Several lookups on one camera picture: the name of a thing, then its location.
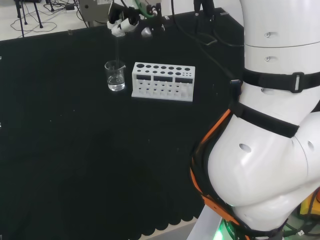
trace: tripod stand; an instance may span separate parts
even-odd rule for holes
[[[51,0],[45,0],[45,3],[46,3],[46,4],[50,4],[50,6],[51,6],[51,12],[54,12],[54,11],[55,11],[54,8],[52,7],[52,2],[51,2]]]
[[[24,1],[23,0],[16,0],[15,1],[15,7],[16,7],[16,11],[18,13],[18,19],[20,20],[20,25],[21,25],[21,32],[22,32],[22,37],[24,38],[25,37],[25,33],[24,33],[24,27],[23,27],[23,24],[22,24],[22,17],[21,17],[21,12],[20,12],[20,5],[19,5],[19,2],[21,1],[21,6],[22,6],[22,12],[23,12],[23,18],[24,18],[24,24],[27,25],[27,20],[26,20],[26,15],[25,15],[25,9],[24,9]],[[40,16],[39,16],[39,11],[38,11],[38,8],[37,8],[37,5],[36,5],[36,0],[33,0],[33,4],[34,4],[34,8],[35,8],[35,12],[36,12],[36,15],[38,17],[38,21],[39,21],[39,25],[40,25],[40,28],[43,29],[44,26],[42,25],[41,23],[41,19],[40,19]]]

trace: green cable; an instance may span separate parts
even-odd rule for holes
[[[134,1],[135,1],[136,5],[138,6],[138,8],[141,11],[143,16],[145,16],[147,19],[150,19],[150,18],[154,17],[154,15],[149,15],[147,13],[147,11],[142,8],[141,3],[139,2],[139,0],[134,0]]]

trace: strap buckle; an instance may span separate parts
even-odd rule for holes
[[[299,94],[304,90],[305,74],[303,72],[294,72],[292,77],[294,81],[292,83],[290,92],[293,94]]]

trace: black tablecloth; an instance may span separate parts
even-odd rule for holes
[[[192,31],[193,14],[177,20]],[[228,15],[216,30],[243,41]],[[228,79],[174,26],[119,44],[126,88],[111,92],[104,26],[0,42],[2,239],[134,240],[199,216],[190,152],[228,107]],[[240,76],[243,49],[207,51]],[[195,66],[193,103],[131,98],[135,62]]]

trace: test tube rack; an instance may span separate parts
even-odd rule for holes
[[[192,102],[194,66],[136,62],[132,71],[132,97]]]

